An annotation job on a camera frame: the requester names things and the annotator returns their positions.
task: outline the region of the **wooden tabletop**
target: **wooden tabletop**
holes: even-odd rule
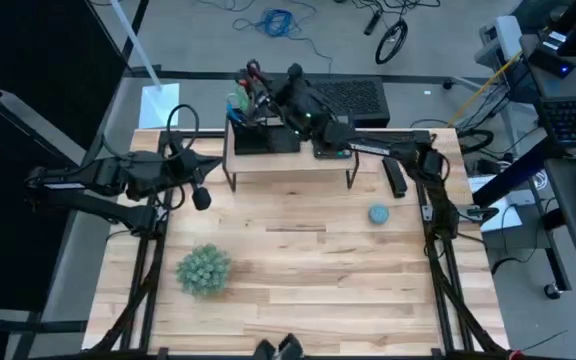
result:
[[[451,200],[472,203],[454,130],[431,131],[452,165]],[[158,131],[138,130],[132,150],[154,151],[158,137]],[[197,139],[193,149],[221,155],[223,139]],[[210,173],[210,209],[199,212],[188,203],[171,215],[150,353],[168,347],[173,354],[251,355],[260,340],[276,344],[288,333],[308,355],[428,355],[443,348],[414,183],[407,178],[406,196],[394,199],[381,158],[360,157],[350,190],[334,172],[309,171],[240,174],[232,193],[220,169]],[[119,202],[135,204],[125,197]],[[377,203],[390,209],[384,225],[368,220]],[[481,238],[474,224],[462,223],[460,232]],[[227,251],[233,269],[223,294],[195,299],[181,292],[175,269],[206,243]],[[83,348],[99,341],[125,307],[137,246],[128,235],[108,241]],[[458,238],[454,247],[467,305],[507,347],[483,245]],[[143,304],[134,346],[142,314]]]

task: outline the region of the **white pole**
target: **white pole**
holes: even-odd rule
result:
[[[110,0],[110,3],[112,4],[112,8],[115,9],[115,12],[117,13],[117,17],[121,22],[121,26],[123,26],[124,30],[126,30],[130,41],[132,41],[133,45],[135,46],[135,50],[137,50],[141,61],[144,63],[144,66],[148,71],[148,75],[150,75],[152,81],[155,83],[155,85],[157,85],[157,90],[161,91],[161,81],[159,81],[159,78],[157,75],[155,75],[155,70],[152,68],[144,48],[141,47],[141,43],[139,43],[139,39],[137,39],[137,34],[135,34],[135,32],[132,30],[132,26],[130,25],[130,22],[128,22],[128,18],[126,18],[126,14],[124,14],[123,10],[121,10],[121,6],[117,0]]]

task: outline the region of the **succulent plant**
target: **succulent plant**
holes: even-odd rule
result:
[[[230,257],[213,244],[196,247],[177,264],[177,281],[182,291],[193,296],[219,293],[230,274]]]

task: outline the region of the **small blue ball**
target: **small blue ball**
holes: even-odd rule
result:
[[[390,213],[388,212],[388,208],[383,205],[373,205],[370,207],[368,215],[370,216],[370,221],[373,224],[381,225],[388,221]]]

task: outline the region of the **gray floor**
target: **gray floor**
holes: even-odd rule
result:
[[[373,61],[373,52],[383,33],[383,26],[378,26],[372,37],[362,34],[370,17],[368,10],[355,10],[350,3],[338,5],[332,0],[309,1],[319,12],[315,18],[304,23],[303,28],[305,35],[313,38],[322,53],[334,57],[333,73],[488,77],[491,75],[490,69],[473,61],[474,53],[481,47],[477,31],[495,16],[508,13],[517,2],[452,0],[442,3],[440,9],[415,9],[406,16],[410,34],[404,48],[384,66],[377,66]],[[134,16],[137,4],[136,0],[122,2],[129,19]],[[151,0],[139,37],[151,61],[161,64],[165,70],[231,72],[254,57],[267,71],[285,71],[291,63],[299,62],[306,72],[326,72],[325,60],[313,55],[305,43],[269,39],[255,32],[239,33],[231,28],[232,21],[237,17],[256,20],[264,8],[275,6],[288,8],[297,14],[303,13],[298,5],[285,0],[258,1],[248,11],[239,14],[220,11],[194,1]],[[97,10],[121,48],[126,36],[112,9],[100,7]],[[392,23],[394,16],[387,20]],[[134,52],[130,64],[141,64]],[[215,104],[224,104],[225,95],[232,91],[231,82],[164,82],[180,83],[180,102],[196,107],[202,128],[223,126],[222,105]],[[119,88],[107,117],[105,132],[120,151],[128,149],[132,132],[137,127],[141,88],[150,84],[146,79],[124,79]],[[438,85],[423,84],[386,84],[385,91],[392,127],[407,127],[412,121],[422,118],[447,120],[472,94],[459,86],[445,91]],[[469,113],[478,104],[473,104]],[[519,135],[534,127],[534,116],[526,115],[525,111],[519,111],[513,105],[510,109],[513,127]],[[45,120],[27,113],[23,117],[36,128],[48,133],[54,131]],[[190,123],[185,123],[187,119],[186,115],[182,115],[181,126],[190,126]],[[504,149],[508,142],[501,119],[496,117],[487,126],[497,134],[493,148]],[[78,161],[81,158],[82,149],[73,147],[57,135],[50,136],[74,159]],[[528,136],[522,142],[521,149],[528,149],[540,136],[543,134]],[[475,157],[468,155],[468,161],[473,159]],[[548,198],[552,195],[546,190],[541,196]],[[103,256],[103,239],[108,228],[105,221],[86,214],[76,215],[44,320],[87,319]],[[518,237],[532,241],[534,233],[524,231]],[[576,358],[576,253],[565,228],[557,230],[555,238],[573,286],[572,292],[565,293],[558,301],[545,298],[542,287],[553,278],[543,251],[538,251],[528,264],[504,265],[495,276],[495,284],[513,348],[529,346],[567,329],[567,333],[529,353]],[[515,253],[523,255],[521,251],[513,251]],[[489,255],[492,261],[498,254],[491,251]],[[23,314],[7,316],[19,318]],[[38,336],[32,355],[74,353],[79,350],[81,340],[81,334]]]

